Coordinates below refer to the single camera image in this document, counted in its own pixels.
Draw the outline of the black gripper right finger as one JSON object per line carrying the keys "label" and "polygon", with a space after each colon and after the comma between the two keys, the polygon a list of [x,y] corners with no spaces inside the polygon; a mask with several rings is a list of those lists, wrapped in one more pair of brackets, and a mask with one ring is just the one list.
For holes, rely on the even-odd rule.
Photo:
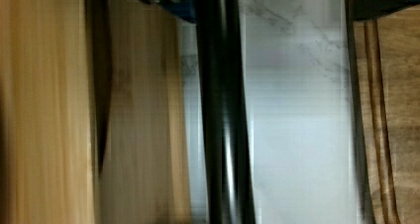
{"label": "black gripper right finger", "polygon": [[376,20],[419,4],[420,0],[353,0],[353,19]]}

